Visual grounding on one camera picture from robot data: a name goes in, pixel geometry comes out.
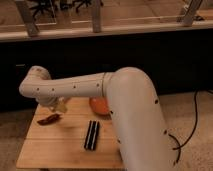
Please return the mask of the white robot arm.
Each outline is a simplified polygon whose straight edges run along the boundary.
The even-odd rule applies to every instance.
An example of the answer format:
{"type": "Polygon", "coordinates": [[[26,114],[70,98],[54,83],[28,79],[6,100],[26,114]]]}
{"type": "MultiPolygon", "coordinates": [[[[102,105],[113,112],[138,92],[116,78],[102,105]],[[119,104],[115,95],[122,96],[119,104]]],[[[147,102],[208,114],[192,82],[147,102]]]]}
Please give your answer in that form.
{"type": "Polygon", "coordinates": [[[138,68],[53,79],[47,69],[33,66],[19,92],[43,106],[60,97],[104,97],[127,171],[178,171],[155,87],[138,68]]]}

